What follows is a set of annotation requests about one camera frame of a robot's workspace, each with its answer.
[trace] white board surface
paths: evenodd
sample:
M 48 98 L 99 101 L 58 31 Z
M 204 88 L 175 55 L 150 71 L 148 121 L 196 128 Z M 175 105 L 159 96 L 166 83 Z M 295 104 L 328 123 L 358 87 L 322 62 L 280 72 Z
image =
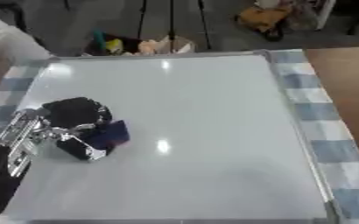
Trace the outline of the white board surface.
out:
M 262 56 L 52 63 L 19 106 L 86 96 L 130 141 L 86 164 L 42 149 L 4 214 L 18 220 L 326 219 Z

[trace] tripod leg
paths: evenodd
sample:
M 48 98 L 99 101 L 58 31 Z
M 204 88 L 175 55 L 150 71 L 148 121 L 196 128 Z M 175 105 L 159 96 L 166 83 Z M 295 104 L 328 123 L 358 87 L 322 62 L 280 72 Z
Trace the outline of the tripod leg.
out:
M 170 53 L 174 53 L 174 40 L 175 40 L 175 30 L 174 30 L 174 0 L 170 0 Z
M 210 49 L 212 49 L 212 46 L 211 46 L 211 42 L 209 40 L 207 21 L 206 21 L 206 16 L 204 14 L 204 2 L 203 2 L 203 0 L 199 0 L 199 10 L 200 10 L 200 14 L 201 14 L 202 26 L 204 28 L 204 34 L 205 34 L 205 37 L 206 37 L 207 49 L 210 50 Z
M 67 9 L 67 11 L 71 10 L 71 5 L 69 4 L 69 0 L 64 0 L 64 6 Z
M 145 16 L 145 13 L 147 12 L 147 0 L 143 0 L 143 6 L 141 7 L 140 12 L 141 12 L 141 18 L 140 18 L 140 22 L 138 24 L 138 30 L 137 30 L 137 38 L 138 39 L 141 38 L 141 31 L 143 30 L 144 16 Z

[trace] checkered tablecloth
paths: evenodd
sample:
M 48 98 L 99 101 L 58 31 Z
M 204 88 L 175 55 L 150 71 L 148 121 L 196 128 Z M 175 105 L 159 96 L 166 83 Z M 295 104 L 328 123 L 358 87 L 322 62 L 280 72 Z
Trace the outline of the checkered tablecloth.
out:
M 359 150 L 353 137 L 301 50 L 275 51 L 271 57 L 337 204 L 349 223 L 359 224 Z M 0 84 L 0 127 L 20 103 L 39 65 L 12 69 Z

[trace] floor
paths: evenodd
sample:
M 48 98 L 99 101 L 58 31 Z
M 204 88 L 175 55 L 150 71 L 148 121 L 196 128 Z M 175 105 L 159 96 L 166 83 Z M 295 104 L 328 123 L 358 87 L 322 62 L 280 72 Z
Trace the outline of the floor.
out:
M 30 33 L 43 39 L 47 48 L 58 55 L 82 52 L 93 30 L 128 37 L 137 36 L 142 0 L 69 0 L 71 11 L 62 0 L 24 0 Z M 349 20 L 331 17 L 323 31 L 287 33 L 281 42 L 271 43 L 246 28 L 238 27 L 232 17 L 251 5 L 253 0 L 204 0 L 213 51 L 247 49 L 329 48 L 359 46 L 359 31 L 345 35 Z M 196 42 L 198 51 L 206 50 L 201 17 L 195 0 L 176 1 L 177 34 Z M 169 1 L 148 0 L 143 39 L 161 39 L 168 32 Z

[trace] table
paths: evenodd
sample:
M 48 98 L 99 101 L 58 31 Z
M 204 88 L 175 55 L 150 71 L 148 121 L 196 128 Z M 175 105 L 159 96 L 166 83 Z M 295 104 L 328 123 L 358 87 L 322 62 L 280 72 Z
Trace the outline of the table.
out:
M 352 223 L 359 223 L 359 150 L 355 142 L 304 53 L 276 51 L 272 52 L 272 58 L 278 63 L 287 94 L 296 105 L 319 166 L 344 216 Z M 19 103 L 37 72 L 34 67 L 23 69 L 22 73 L 6 76 L 0 85 L 0 123 Z
M 306 55 L 359 146 L 359 47 L 306 50 Z

